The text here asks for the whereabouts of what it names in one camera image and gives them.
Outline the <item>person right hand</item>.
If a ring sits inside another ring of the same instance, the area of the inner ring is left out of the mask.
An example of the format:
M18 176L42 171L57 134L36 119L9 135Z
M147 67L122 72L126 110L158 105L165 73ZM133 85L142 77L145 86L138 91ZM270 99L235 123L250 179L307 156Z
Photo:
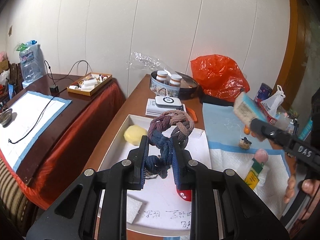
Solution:
M297 185L296 176L291 175L287 181L287 188L284 195L284 203L287 204L291 198L295 195L295 186ZM316 205L319 202L319 180L306 179L300 185L300 188L313 198L313 202Z

